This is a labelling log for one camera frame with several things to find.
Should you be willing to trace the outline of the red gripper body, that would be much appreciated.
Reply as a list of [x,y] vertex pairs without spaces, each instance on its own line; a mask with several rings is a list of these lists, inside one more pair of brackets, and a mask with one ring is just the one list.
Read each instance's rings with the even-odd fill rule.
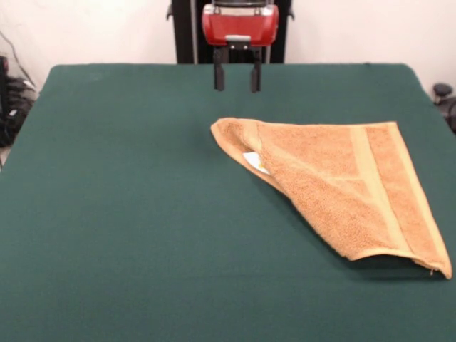
[[206,4],[202,10],[202,30],[211,46],[243,43],[252,47],[270,46],[276,39],[279,8],[275,4],[248,8]]

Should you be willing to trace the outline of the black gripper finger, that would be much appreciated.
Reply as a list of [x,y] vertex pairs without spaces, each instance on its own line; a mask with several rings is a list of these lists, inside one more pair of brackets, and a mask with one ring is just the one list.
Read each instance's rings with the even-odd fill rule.
[[261,90],[261,66],[262,47],[250,47],[253,55],[253,69],[251,71],[251,92],[257,93]]
[[215,46],[213,50],[214,62],[214,89],[218,91],[224,90],[224,69],[222,60],[224,57],[224,47]]

